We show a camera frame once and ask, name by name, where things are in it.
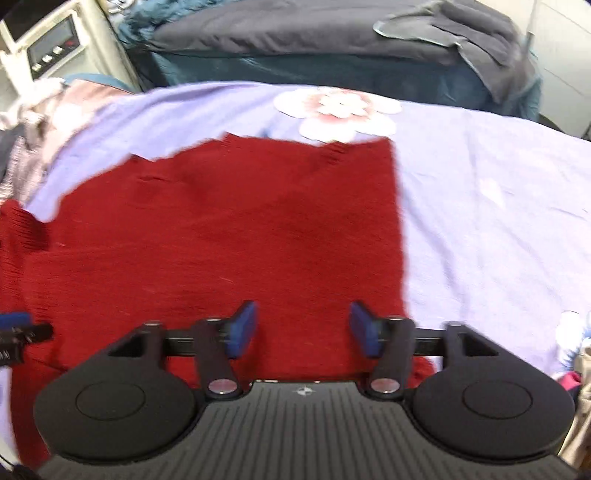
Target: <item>pink garment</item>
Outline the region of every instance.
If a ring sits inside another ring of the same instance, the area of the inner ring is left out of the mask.
[[[43,183],[61,148],[89,125],[95,113],[130,93],[86,80],[74,80],[54,96],[20,109],[17,121],[25,125],[12,149],[7,172],[0,183],[0,205],[13,198],[26,204]]]
[[[562,385],[566,391],[572,390],[581,384],[581,375],[577,372],[568,372],[558,380],[558,383]]]

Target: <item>beige wall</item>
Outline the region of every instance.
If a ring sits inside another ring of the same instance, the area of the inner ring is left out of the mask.
[[[481,0],[509,15],[524,31],[534,0]],[[591,122],[591,5],[585,0],[540,0],[533,50],[544,78],[541,113],[580,137]]]

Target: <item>black ribbed plate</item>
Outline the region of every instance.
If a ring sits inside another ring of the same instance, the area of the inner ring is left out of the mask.
[[[455,457],[425,439],[398,403],[346,383],[256,382],[238,400],[207,407],[182,441],[143,462],[82,465],[59,456],[46,480],[572,480],[548,455],[517,465]]]

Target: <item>red knit sweater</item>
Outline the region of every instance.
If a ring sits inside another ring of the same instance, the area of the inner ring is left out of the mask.
[[[14,369],[21,457],[35,464],[43,454],[31,418],[39,389],[147,320],[188,327],[253,299],[259,327],[234,364],[242,379],[368,371],[349,303],[404,312],[393,172],[387,140],[313,147],[228,136],[158,162],[132,157],[67,195],[48,224],[6,202],[2,310],[31,312],[56,332]],[[415,365],[413,384],[432,372]],[[197,381],[190,359],[169,369]]]

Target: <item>gray comforter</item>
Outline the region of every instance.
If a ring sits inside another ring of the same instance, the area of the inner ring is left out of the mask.
[[[204,54],[391,56],[443,65],[464,60],[502,103],[535,78],[534,61],[522,61],[520,35],[508,17],[473,0],[457,2],[243,0],[161,26],[152,46]]]

